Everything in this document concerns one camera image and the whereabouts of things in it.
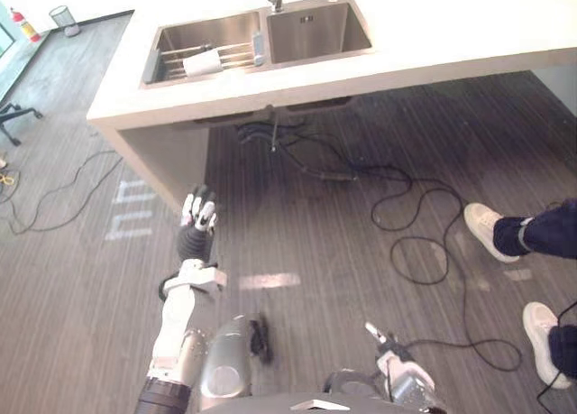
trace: fire extinguisher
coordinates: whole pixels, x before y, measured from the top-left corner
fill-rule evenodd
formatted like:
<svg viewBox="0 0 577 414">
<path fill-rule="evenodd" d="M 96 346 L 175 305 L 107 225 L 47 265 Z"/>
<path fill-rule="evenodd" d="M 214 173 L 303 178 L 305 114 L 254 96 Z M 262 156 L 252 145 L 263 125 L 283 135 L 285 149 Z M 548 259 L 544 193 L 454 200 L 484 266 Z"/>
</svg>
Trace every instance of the fire extinguisher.
<svg viewBox="0 0 577 414">
<path fill-rule="evenodd" d="M 22 13 L 18 13 L 13 8 L 10 8 L 10 11 L 12 12 L 12 20 L 20 26 L 24 35 L 26 35 L 32 42 L 39 41 L 41 38 L 40 35 L 34 30 L 34 28 L 32 28 L 31 24 L 26 22 Z"/>
</svg>

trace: stainless steel sink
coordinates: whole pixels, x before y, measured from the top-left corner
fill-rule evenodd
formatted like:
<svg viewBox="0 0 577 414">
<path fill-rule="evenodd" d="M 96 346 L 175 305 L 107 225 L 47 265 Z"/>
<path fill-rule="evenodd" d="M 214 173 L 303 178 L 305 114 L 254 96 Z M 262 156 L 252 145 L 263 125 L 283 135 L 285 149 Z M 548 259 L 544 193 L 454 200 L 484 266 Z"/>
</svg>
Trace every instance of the stainless steel sink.
<svg viewBox="0 0 577 414">
<path fill-rule="evenodd" d="M 187 77 L 182 60 L 216 49 L 228 69 L 244 73 L 293 67 L 372 52 L 371 39 L 354 0 L 306 0 L 221 19 L 159 28 L 142 76 L 142 87 L 215 78 Z"/>
<path fill-rule="evenodd" d="M 273 64 L 369 49 L 371 42 L 348 3 L 270 15 Z"/>
</svg>

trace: kitchen sink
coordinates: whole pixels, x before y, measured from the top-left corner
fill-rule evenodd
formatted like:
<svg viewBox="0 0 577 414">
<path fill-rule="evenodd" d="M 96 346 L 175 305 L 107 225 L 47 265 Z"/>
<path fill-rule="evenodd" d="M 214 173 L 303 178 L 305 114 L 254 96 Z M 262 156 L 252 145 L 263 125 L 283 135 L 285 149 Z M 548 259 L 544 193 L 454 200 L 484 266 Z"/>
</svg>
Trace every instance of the kitchen sink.
<svg viewBox="0 0 577 414">
<path fill-rule="evenodd" d="M 267 18 L 273 64 L 369 49 L 351 5 L 336 3 Z"/>
<path fill-rule="evenodd" d="M 189 77 L 182 60 L 217 50 L 223 73 L 252 73 L 373 52 L 354 0 L 306 0 L 220 19 L 160 27 L 142 75 L 142 87 L 174 85 L 221 72 Z"/>
</svg>

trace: white countertop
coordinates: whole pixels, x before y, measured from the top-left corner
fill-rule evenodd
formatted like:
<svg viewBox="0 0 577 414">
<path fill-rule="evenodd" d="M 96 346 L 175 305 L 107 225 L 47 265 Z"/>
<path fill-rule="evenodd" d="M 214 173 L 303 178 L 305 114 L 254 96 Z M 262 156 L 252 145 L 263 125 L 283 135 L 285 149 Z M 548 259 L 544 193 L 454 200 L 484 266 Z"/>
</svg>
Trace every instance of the white countertop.
<svg viewBox="0 0 577 414">
<path fill-rule="evenodd" d="M 577 0 L 355 1 L 371 33 L 372 54 L 250 74 L 224 72 L 207 80 L 145 89 L 140 88 L 142 73 L 159 26 L 236 14 L 268 2 L 170 0 L 138 9 L 88 120 L 120 130 L 577 63 Z"/>
</svg>

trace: trash can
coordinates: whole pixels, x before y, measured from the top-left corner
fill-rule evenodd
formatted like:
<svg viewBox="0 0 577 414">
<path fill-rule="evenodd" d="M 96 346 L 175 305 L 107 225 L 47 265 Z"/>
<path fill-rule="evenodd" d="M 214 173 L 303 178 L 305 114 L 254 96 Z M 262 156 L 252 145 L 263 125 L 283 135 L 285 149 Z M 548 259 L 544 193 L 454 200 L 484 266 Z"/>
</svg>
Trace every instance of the trash can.
<svg viewBox="0 0 577 414">
<path fill-rule="evenodd" d="M 49 12 L 49 15 L 59 28 L 64 28 L 64 34 L 67 37 L 73 37 L 80 33 L 80 26 L 78 26 L 76 20 L 72 17 L 67 6 L 57 6 Z"/>
</svg>

